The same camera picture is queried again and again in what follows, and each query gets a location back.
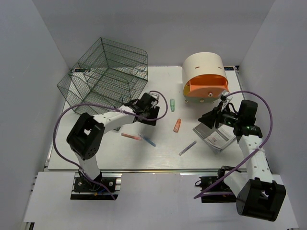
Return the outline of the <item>purple pen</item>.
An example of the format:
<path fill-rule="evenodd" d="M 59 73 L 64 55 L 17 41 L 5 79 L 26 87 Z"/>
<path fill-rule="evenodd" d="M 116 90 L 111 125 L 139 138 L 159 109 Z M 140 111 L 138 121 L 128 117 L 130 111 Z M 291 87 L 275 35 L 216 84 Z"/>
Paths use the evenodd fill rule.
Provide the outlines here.
<path fill-rule="evenodd" d="M 185 152 L 187 152 L 189 149 L 191 149 L 195 144 L 197 143 L 197 141 L 194 141 L 192 143 L 190 143 L 187 147 L 185 147 L 178 155 L 182 156 Z"/>

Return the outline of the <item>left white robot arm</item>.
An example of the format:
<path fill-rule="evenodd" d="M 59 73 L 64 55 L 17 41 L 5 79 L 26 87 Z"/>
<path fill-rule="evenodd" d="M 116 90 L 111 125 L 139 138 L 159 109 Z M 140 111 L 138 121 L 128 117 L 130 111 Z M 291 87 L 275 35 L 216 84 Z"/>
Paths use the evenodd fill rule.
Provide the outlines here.
<path fill-rule="evenodd" d="M 125 103 L 115 111 L 98 115 L 80 115 L 68 134 L 67 143 L 78 159 L 85 177 L 84 184 L 90 191 L 97 191 L 101 187 L 102 174 L 95 155 L 100 148 L 103 135 L 135 122 L 155 126 L 160 109 L 157 106 L 158 100 L 157 93 L 146 92 L 140 99 Z"/>

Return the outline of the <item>blue pen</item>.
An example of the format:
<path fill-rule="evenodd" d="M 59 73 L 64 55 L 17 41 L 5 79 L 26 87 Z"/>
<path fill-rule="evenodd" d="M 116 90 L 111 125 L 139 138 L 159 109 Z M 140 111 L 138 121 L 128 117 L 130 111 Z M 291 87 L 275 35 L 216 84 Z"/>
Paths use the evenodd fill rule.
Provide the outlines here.
<path fill-rule="evenodd" d="M 144 141 L 146 141 L 147 143 L 149 143 L 149 144 L 152 145 L 153 147 L 156 147 L 156 144 L 155 144 L 153 141 L 151 141 L 148 137 L 142 135 L 141 133 L 138 133 L 138 135 L 139 135 Z"/>

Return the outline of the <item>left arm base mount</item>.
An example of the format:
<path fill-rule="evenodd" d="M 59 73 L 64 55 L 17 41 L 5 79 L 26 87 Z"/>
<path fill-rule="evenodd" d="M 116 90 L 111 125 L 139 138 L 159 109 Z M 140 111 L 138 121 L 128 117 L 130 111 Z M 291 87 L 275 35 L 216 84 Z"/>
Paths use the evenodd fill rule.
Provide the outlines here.
<path fill-rule="evenodd" d="M 114 199 L 102 185 L 88 181 L 81 172 L 75 173 L 70 199 L 115 201 L 121 187 L 121 174 L 103 173 L 100 179 L 100 183 L 111 192 Z"/>

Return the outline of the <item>orange top drawer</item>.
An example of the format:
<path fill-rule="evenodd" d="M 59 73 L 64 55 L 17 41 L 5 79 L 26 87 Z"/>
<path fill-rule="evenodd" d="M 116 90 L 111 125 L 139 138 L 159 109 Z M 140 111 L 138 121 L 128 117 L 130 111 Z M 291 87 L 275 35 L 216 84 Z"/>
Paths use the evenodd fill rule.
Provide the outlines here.
<path fill-rule="evenodd" d="M 188 97 L 218 97 L 222 91 L 229 91 L 226 77 L 215 74 L 202 74 L 189 80 Z"/>

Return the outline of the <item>yellow drawer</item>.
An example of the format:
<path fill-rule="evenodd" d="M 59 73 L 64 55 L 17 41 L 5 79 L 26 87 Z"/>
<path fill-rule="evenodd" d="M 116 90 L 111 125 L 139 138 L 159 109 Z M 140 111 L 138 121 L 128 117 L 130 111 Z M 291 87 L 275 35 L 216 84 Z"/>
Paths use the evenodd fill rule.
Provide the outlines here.
<path fill-rule="evenodd" d="M 190 91 L 190 86 L 188 84 L 185 84 L 184 87 L 183 87 L 184 96 L 187 96 L 189 91 Z"/>

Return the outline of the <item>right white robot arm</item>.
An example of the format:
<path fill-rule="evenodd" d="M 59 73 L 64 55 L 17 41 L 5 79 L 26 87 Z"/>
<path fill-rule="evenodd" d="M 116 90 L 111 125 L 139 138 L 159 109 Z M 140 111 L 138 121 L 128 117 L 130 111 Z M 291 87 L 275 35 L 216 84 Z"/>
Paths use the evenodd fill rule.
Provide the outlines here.
<path fill-rule="evenodd" d="M 238 112 L 220 102 L 199 121 L 208 128 L 219 125 L 232 127 L 243 153 L 247 173 L 239 167 L 222 166 L 216 179 L 201 179 L 203 203 L 235 202 L 237 213 L 256 219 L 274 222 L 286 196 L 285 186 L 278 184 L 269 169 L 264 149 L 261 148 L 262 132 L 255 125 L 258 105 L 243 100 Z"/>

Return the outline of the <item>pink pen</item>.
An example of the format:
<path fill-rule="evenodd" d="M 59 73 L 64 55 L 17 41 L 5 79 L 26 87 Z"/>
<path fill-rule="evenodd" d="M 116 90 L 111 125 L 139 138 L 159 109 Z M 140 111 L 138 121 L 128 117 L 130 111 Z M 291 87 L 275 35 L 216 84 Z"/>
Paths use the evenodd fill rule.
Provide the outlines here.
<path fill-rule="evenodd" d="M 130 139 L 134 139 L 134 140 L 142 140 L 141 137 L 137 137 L 137 136 L 133 136 L 133 135 L 125 134 L 125 133 L 121 133 L 121 136 L 130 138 Z"/>

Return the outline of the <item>cream round drawer box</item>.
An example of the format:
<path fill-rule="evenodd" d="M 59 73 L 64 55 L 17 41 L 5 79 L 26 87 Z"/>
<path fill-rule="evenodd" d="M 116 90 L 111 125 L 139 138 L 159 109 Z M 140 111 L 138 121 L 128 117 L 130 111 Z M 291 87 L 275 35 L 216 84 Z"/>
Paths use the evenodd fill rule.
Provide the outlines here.
<path fill-rule="evenodd" d="M 184 85 L 192 78 L 202 74 L 215 74 L 227 78 L 221 57 L 212 52 L 199 52 L 189 56 L 182 65 L 182 83 Z M 218 97 L 188 97 L 184 96 L 187 102 L 211 103 Z"/>

